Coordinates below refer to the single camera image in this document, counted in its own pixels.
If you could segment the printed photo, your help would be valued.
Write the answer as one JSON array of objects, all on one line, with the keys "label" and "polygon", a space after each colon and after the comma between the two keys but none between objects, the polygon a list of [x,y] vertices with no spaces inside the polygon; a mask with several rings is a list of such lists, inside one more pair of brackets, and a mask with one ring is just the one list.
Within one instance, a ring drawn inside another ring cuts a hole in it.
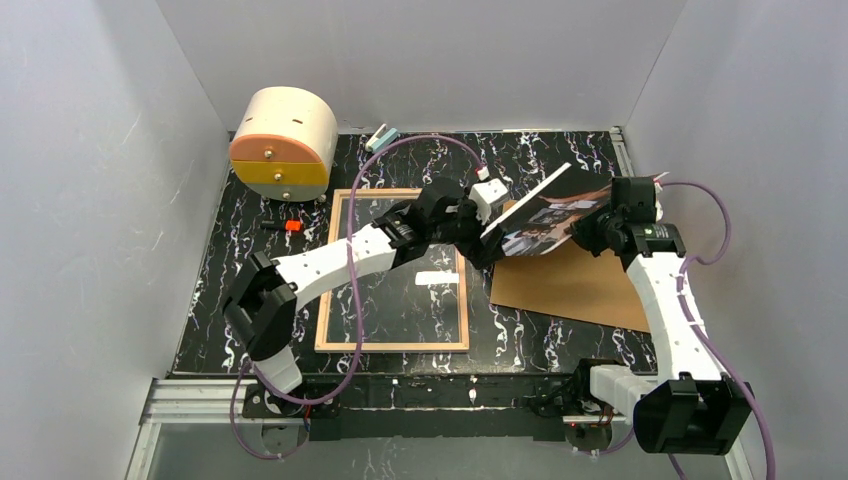
[{"label": "printed photo", "polygon": [[611,210],[623,220],[626,247],[615,254],[628,264],[636,255],[683,252],[676,227],[655,221],[651,177],[610,176],[570,165],[516,201],[484,231],[499,226],[506,257],[539,256],[571,238],[571,225],[596,210]]}]

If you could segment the brown cardboard backing board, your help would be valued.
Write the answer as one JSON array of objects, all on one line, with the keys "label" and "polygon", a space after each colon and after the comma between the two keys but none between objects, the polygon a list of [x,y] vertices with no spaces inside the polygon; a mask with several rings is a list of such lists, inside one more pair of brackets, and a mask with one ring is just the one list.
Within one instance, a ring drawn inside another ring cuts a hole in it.
[{"label": "brown cardboard backing board", "polygon": [[619,259],[594,257],[572,240],[539,256],[495,264],[490,302],[529,312],[647,332],[641,301]]}]

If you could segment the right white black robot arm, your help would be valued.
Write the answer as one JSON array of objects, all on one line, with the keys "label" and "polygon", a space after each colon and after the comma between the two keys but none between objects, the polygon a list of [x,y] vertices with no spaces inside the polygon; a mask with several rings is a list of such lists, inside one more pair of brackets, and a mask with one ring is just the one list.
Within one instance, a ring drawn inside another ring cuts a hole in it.
[{"label": "right white black robot arm", "polygon": [[608,447],[619,418],[647,453],[725,455],[751,414],[752,393],[707,346],[681,235],[657,217],[658,185],[650,177],[613,178],[608,204],[574,228],[581,248],[620,259],[648,321],[655,377],[617,360],[583,359],[527,405],[539,416],[568,417],[571,441],[584,452]]}]

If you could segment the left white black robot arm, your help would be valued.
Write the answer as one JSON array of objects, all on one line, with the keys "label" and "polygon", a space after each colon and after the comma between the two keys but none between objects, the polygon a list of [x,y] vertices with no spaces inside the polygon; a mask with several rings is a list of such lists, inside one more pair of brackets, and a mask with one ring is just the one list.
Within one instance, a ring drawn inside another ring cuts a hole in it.
[{"label": "left white black robot arm", "polygon": [[323,404],[351,382],[362,345],[355,345],[351,366],[334,390],[313,399],[293,396],[303,381],[289,345],[297,312],[344,285],[352,288],[353,303],[360,308],[359,278],[405,265],[432,245],[454,246],[478,269],[493,264],[503,256],[493,215],[508,198],[499,179],[463,187],[438,177],[360,230],[349,226],[342,239],[293,256],[250,255],[223,297],[221,315],[268,392],[290,404]]}]

